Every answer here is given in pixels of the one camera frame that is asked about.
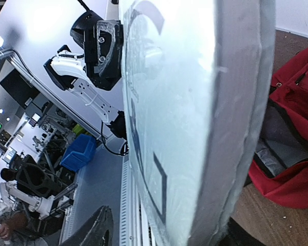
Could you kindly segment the grey shrink-wrapped book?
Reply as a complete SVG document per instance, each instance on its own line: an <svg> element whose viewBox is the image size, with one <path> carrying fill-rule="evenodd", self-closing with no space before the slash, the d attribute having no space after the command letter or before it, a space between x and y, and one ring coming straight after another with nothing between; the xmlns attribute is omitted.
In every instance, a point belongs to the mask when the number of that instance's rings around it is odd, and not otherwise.
<svg viewBox="0 0 308 246"><path fill-rule="evenodd" d="M120 1L129 163L159 245L217 245L261 131L274 1Z"/></svg>

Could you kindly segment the red backpack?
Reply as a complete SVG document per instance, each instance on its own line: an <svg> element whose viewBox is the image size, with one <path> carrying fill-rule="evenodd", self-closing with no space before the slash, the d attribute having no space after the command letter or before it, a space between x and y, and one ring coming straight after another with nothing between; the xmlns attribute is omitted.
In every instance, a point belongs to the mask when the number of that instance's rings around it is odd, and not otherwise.
<svg viewBox="0 0 308 246"><path fill-rule="evenodd" d="M248 175L270 201L308 209L308 48L272 76Z"/></svg>

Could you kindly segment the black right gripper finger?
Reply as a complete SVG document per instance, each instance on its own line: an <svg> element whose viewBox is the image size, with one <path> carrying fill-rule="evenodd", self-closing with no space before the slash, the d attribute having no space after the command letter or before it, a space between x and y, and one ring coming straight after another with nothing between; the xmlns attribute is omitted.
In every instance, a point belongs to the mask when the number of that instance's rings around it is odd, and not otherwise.
<svg viewBox="0 0 308 246"><path fill-rule="evenodd" d="M109 206L101 206L70 238L60 245L112 245L113 216Z"/></svg>

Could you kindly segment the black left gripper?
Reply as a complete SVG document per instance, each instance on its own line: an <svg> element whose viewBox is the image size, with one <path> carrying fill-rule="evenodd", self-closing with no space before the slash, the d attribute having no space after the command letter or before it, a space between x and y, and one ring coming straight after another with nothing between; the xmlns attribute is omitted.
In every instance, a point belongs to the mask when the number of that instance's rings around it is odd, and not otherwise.
<svg viewBox="0 0 308 246"><path fill-rule="evenodd" d="M73 40L84 50L86 73L95 87L110 91L121 78L123 25L104 20L89 10L70 30Z"/></svg>

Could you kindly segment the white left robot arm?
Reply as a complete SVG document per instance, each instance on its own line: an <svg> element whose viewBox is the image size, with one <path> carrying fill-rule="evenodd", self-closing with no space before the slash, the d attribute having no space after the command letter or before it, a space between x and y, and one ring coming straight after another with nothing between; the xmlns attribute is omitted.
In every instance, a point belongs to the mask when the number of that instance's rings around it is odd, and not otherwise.
<svg viewBox="0 0 308 246"><path fill-rule="evenodd" d="M101 127L126 140L125 114L104 99L99 89L110 91L121 78L123 28L118 20L104 20L92 10L72 25L70 35L84 50L76 62L76 81L70 92L99 117Z"/></svg>

